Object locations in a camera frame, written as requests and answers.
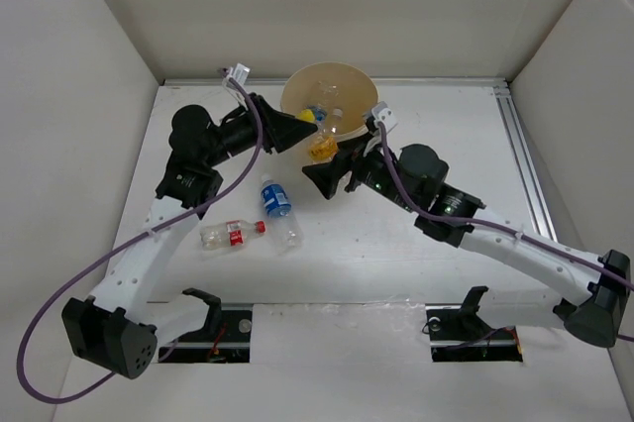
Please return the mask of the yellow cap orange label bottle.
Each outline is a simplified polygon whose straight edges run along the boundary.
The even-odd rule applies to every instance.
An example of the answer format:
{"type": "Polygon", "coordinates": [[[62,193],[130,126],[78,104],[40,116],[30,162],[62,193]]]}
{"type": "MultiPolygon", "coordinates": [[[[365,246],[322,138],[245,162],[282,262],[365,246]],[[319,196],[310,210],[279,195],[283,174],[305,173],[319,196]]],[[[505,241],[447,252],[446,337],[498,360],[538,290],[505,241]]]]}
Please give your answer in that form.
{"type": "Polygon", "coordinates": [[[338,145],[336,138],[323,138],[321,135],[322,124],[315,122],[312,113],[308,108],[302,110],[298,115],[298,119],[303,121],[314,123],[318,126],[318,131],[310,137],[310,142],[307,147],[307,153],[309,157],[315,163],[326,162],[334,157],[338,152],[338,145]]]}

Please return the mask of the small blue label bottle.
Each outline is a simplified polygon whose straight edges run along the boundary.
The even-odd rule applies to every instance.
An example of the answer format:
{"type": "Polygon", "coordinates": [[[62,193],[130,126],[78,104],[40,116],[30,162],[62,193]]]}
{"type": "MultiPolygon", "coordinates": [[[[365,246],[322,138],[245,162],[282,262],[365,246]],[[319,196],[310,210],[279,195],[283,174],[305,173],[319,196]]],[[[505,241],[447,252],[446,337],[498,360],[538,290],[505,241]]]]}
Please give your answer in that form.
{"type": "Polygon", "coordinates": [[[328,111],[321,106],[311,105],[308,110],[312,113],[314,120],[318,124],[323,124],[328,116],[328,111]]]}

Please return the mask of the clear plastic bottle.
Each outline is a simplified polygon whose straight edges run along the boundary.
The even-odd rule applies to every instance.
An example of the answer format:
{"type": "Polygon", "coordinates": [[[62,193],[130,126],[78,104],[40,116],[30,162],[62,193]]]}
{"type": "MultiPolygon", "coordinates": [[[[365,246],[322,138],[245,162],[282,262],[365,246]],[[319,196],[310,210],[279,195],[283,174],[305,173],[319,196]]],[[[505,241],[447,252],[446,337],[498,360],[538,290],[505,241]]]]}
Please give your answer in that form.
{"type": "Polygon", "coordinates": [[[340,108],[334,108],[326,115],[321,127],[321,135],[323,138],[336,138],[341,128],[343,116],[344,112],[340,108]]]}

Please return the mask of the beige capybara paper bin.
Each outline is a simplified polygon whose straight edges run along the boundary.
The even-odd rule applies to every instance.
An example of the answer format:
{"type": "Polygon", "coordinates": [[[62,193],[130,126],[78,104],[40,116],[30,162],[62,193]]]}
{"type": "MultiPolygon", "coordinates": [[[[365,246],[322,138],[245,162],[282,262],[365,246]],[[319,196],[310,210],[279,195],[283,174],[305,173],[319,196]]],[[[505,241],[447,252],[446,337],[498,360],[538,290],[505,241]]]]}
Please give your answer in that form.
{"type": "MultiPolygon", "coordinates": [[[[344,112],[336,136],[339,143],[356,138],[367,131],[364,115],[378,102],[373,81],[361,70],[339,62],[320,62],[295,72],[283,88],[280,106],[285,113],[297,117],[311,105],[331,112],[344,112]]],[[[305,162],[316,164],[307,153],[310,137],[304,141],[305,162]]]]}

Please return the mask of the large blue label bottle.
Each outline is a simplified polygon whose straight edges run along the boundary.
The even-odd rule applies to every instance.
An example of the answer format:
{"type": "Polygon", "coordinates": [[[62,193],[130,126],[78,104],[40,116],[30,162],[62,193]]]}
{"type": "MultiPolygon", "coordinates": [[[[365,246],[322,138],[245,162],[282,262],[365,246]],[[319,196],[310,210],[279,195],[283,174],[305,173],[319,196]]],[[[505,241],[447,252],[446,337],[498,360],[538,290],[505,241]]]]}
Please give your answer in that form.
{"type": "Polygon", "coordinates": [[[299,248],[303,235],[285,189],[268,174],[263,174],[261,181],[266,228],[277,251],[285,254],[299,248]]]}

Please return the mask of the red label cola bottle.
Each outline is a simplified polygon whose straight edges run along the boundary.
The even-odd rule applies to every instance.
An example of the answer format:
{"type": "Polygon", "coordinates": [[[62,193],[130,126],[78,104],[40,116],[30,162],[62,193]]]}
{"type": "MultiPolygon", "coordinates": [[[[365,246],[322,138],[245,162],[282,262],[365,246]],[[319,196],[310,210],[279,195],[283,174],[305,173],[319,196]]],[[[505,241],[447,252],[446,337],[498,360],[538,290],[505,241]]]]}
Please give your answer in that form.
{"type": "Polygon", "coordinates": [[[249,239],[259,237],[265,232],[264,221],[233,220],[202,227],[199,235],[205,249],[220,250],[240,247],[249,239]]]}

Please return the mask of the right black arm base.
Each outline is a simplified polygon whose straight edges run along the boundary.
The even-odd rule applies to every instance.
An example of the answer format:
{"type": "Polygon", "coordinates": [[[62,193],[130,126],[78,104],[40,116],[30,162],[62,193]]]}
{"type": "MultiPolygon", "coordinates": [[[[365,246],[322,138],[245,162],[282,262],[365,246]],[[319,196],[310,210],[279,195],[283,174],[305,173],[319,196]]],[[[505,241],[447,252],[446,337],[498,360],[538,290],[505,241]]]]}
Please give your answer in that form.
{"type": "Polygon", "coordinates": [[[516,328],[492,328],[458,305],[429,305],[421,330],[430,342],[433,363],[522,363],[516,328]]]}

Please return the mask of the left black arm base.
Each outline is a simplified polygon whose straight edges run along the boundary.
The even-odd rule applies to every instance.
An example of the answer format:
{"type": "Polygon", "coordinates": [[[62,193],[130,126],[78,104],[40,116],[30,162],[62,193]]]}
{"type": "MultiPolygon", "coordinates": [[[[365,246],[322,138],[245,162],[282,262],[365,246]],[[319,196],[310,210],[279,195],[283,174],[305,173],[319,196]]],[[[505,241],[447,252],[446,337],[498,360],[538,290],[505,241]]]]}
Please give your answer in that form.
{"type": "Polygon", "coordinates": [[[163,364],[246,364],[250,361],[253,329],[252,306],[228,306],[213,334],[187,333],[178,342],[158,349],[163,364]]]}

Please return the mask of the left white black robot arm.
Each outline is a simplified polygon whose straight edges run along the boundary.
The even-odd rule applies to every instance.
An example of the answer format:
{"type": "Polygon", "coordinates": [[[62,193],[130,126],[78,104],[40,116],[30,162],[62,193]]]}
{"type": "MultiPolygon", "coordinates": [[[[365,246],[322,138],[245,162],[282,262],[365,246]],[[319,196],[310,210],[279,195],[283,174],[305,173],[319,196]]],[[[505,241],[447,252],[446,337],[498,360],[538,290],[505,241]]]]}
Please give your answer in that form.
{"type": "Polygon", "coordinates": [[[157,310],[155,285],[183,239],[205,216],[223,178],[216,165],[252,147],[282,153],[316,133],[314,124],[274,110],[251,93],[215,124],[200,105],[180,108],[171,120],[171,154],[141,238],[127,248],[89,295],[70,299],[61,318],[74,354],[128,379],[139,377],[158,348],[193,333],[210,339],[222,325],[219,297],[183,290],[157,310]]]}

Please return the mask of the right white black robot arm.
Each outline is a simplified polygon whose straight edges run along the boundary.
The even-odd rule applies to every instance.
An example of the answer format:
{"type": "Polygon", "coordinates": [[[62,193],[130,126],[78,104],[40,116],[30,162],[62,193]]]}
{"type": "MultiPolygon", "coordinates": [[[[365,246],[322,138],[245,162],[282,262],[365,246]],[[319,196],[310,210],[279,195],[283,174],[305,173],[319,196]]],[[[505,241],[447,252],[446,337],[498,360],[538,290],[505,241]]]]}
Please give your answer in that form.
{"type": "Polygon", "coordinates": [[[544,286],[510,293],[474,286],[461,304],[433,304],[427,310],[431,339],[458,350],[516,325],[564,329],[600,348],[623,339],[620,327],[633,289],[626,255],[595,255],[528,232],[447,184],[448,171],[427,146],[409,145],[395,155],[371,135],[349,140],[330,161],[302,169],[327,199],[346,177],[346,191],[365,185],[416,213],[414,225],[425,236],[505,264],[544,286]]]}

